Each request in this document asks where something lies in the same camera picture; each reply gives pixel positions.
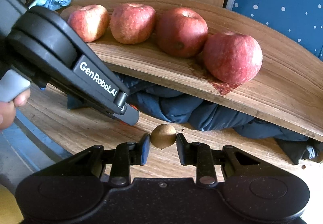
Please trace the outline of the person's left hand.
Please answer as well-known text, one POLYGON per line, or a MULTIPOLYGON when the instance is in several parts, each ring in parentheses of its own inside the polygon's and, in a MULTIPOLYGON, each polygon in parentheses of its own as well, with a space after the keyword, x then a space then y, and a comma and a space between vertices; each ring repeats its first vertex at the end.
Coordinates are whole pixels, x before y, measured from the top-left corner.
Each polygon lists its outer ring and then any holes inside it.
POLYGON ((16 116, 16 108, 24 106, 31 95, 30 89, 25 90, 13 101, 8 103, 0 102, 0 129, 6 129, 11 126, 16 116))

